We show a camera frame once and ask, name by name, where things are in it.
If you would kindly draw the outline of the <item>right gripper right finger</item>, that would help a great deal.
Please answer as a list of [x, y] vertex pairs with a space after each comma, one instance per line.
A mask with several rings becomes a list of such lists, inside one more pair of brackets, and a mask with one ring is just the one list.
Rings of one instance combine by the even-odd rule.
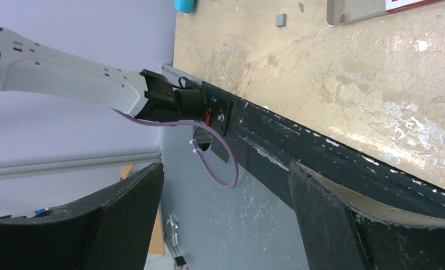
[[396, 208], [296, 161], [289, 188], [310, 269], [445, 269], [445, 219]]

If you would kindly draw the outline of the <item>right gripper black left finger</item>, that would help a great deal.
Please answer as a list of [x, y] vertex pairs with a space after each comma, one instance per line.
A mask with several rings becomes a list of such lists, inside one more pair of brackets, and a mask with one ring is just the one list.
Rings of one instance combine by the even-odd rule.
[[0, 219], [0, 269], [144, 269], [162, 163], [34, 217]]

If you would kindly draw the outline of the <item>red white staple box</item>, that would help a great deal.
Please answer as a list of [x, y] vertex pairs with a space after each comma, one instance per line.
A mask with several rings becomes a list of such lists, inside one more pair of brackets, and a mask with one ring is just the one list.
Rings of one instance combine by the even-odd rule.
[[409, 10], [439, 0], [328, 0], [326, 21], [343, 25]]

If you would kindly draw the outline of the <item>small staple strip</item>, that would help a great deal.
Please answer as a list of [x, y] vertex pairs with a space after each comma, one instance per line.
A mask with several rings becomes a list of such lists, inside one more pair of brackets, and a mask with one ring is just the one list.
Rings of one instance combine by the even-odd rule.
[[276, 26], [277, 27], [285, 26], [286, 25], [286, 17], [287, 17], [287, 14], [285, 14], [285, 13], [278, 14], [276, 16]]

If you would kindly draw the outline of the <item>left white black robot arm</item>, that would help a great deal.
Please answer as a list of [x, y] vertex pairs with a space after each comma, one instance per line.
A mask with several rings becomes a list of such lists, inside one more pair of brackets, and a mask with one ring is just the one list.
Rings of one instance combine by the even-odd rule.
[[202, 90], [176, 87], [149, 70], [122, 70], [44, 46], [0, 27], [0, 91], [105, 105], [151, 122], [204, 120]]

